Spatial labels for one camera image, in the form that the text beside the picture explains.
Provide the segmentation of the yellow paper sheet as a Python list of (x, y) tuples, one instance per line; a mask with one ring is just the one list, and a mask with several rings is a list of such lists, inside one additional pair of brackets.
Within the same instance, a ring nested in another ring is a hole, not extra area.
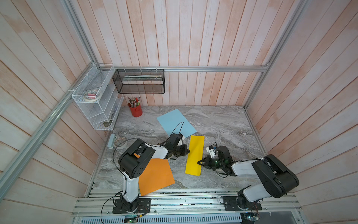
[(190, 137), (189, 143), (189, 151), (187, 162), (186, 162), (186, 170), (185, 173), (193, 176), (201, 175), (201, 166), (198, 164), (203, 157), (204, 150), (204, 136), (194, 136)]

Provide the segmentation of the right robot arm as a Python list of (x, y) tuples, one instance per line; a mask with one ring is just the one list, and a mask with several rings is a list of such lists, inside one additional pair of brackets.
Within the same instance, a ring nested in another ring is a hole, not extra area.
[(209, 146), (206, 150), (209, 156), (198, 161), (198, 165), (215, 171), (220, 177), (256, 175), (260, 179), (259, 184), (238, 192), (236, 201), (242, 209), (264, 198), (280, 198), (299, 186), (297, 176), (274, 155), (234, 161), (226, 146)]

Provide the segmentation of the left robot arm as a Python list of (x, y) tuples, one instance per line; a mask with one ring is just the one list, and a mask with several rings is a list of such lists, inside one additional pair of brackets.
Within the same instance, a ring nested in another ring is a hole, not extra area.
[(118, 165), (124, 176), (125, 186), (121, 195), (126, 203), (133, 203), (139, 197), (139, 177), (144, 172), (151, 159), (176, 160), (190, 153), (184, 144), (182, 134), (173, 133), (159, 145), (148, 144), (136, 138), (128, 149), (120, 156)]

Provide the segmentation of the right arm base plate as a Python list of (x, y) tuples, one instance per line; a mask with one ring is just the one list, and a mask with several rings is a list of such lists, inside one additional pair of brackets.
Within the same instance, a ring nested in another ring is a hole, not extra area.
[(261, 211), (262, 206), (259, 201), (249, 202), (241, 196), (223, 196), (222, 204), (225, 211)]

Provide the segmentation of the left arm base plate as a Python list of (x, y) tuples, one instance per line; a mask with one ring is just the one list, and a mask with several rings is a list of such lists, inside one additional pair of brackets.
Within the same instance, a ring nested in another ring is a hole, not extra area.
[(116, 199), (112, 210), (113, 214), (147, 214), (151, 209), (150, 198), (138, 198), (129, 203), (124, 199)]

